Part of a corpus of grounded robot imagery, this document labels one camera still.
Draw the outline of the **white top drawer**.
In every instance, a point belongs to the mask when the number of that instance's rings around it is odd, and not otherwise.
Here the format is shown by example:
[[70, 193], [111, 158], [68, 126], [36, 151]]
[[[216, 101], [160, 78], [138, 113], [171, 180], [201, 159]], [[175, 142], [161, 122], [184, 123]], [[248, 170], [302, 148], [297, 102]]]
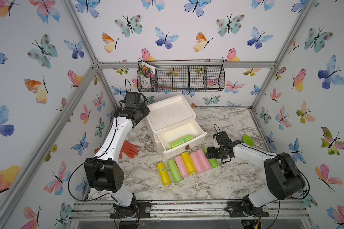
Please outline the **white top drawer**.
[[169, 159], [187, 152], [204, 142], [207, 132], [196, 121], [184, 124], [170, 131], [154, 135], [156, 150], [163, 158]]

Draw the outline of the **green trash bag roll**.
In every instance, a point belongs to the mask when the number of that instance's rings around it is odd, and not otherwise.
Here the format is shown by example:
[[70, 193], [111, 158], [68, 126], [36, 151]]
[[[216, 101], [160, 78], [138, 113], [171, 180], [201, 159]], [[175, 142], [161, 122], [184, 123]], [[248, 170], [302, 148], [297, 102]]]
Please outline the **green trash bag roll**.
[[180, 146], [180, 145], [182, 145], [182, 144], [184, 144], [184, 143], [186, 143], [192, 139], [194, 139], [193, 135], [186, 135], [186, 136], [181, 137], [181, 138], [179, 138], [173, 142], [170, 142], [169, 146], [170, 146], [170, 148], [175, 148], [175, 147], [178, 147], [178, 146]]
[[[204, 148], [204, 149], [203, 149], [203, 152], [204, 152], [204, 154], [207, 156], [207, 148]], [[213, 158], [213, 159], [208, 159], [208, 162], [210, 163], [210, 165], [211, 165], [211, 167], [212, 167], [213, 169], [219, 167], [219, 163], [218, 163], [218, 161], [217, 161], [215, 158]]]
[[171, 160], [168, 161], [167, 164], [168, 164], [170, 173], [171, 173], [171, 175], [172, 175], [172, 177], [174, 179], [174, 182], [175, 183], [181, 182], [183, 180], [183, 178], [182, 178], [182, 176], [180, 174], [180, 171], [178, 169], [178, 166], [177, 166], [175, 160], [171, 159]]

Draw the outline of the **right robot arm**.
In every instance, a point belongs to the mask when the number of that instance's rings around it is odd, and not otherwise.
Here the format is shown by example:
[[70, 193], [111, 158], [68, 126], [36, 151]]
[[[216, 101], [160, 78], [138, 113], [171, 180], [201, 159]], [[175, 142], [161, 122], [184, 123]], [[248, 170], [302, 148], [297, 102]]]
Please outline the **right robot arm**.
[[243, 198], [242, 208], [246, 212], [276, 200], [285, 200], [306, 186], [303, 175], [287, 153], [264, 152], [235, 141], [218, 148], [209, 147], [206, 157], [220, 159], [223, 164], [228, 162], [227, 159], [239, 158], [264, 170], [266, 185]]

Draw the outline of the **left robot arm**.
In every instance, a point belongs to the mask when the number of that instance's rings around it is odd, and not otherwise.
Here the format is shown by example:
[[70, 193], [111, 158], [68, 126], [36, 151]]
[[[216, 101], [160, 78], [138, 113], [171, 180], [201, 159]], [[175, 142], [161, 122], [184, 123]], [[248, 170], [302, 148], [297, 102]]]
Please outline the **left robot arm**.
[[110, 131], [100, 150], [84, 163], [90, 187], [110, 194], [120, 207], [131, 206], [134, 199], [134, 195], [123, 186], [124, 172], [118, 164], [121, 148], [129, 131], [149, 113], [146, 102], [124, 103], [115, 111]]

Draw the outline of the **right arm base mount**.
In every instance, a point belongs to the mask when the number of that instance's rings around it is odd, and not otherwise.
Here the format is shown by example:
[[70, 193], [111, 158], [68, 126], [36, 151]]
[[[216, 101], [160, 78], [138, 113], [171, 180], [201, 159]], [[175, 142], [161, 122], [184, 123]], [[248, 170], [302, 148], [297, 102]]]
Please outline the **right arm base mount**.
[[229, 213], [231, 218], [236, 217], [269, 217], [269, 213], [263, 207], [255, 207], [246, 195], [240, 201], [228, 201], [224, 211]]

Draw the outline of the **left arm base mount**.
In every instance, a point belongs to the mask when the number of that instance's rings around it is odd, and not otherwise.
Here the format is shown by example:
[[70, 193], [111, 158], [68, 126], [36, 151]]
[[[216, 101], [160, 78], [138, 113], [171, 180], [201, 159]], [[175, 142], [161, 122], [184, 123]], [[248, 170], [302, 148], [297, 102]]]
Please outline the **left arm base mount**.
[[136, 196], [132, 194], [131, 205], [128, 207], [121, 207], [113, 204], [110, 217], [112, 219], [148, 219], [152, 211], [152, 204], [145, 201], [137, 201]]

